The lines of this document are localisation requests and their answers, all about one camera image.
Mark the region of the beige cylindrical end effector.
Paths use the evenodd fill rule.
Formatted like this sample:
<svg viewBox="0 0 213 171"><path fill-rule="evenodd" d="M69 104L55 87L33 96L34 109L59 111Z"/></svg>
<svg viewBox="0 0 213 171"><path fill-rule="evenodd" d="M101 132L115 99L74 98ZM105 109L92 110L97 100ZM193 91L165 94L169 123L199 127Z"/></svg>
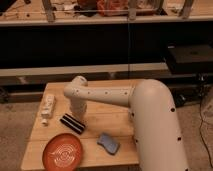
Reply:
<svg viewBox="0 0 213 171"><path fill-rule="evenodd" d="M75 119L83 122L87 110L87 102L82 99L72 98L70 100L70 110Z"/></svg>

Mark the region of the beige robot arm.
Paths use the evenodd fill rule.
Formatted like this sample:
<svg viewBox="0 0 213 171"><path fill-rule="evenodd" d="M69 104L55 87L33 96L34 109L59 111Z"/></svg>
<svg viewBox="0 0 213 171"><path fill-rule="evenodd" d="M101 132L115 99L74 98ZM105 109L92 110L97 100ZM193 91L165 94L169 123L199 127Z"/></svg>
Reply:
<svg viewBox="0 0 213 171"><path fill-rule="evenodd" d="M177 111L169 88L155 79L134 86L89 87L82 76L64 88L76 117L86 112L86 101L127 107L142 171L189 171Z"/></svg>

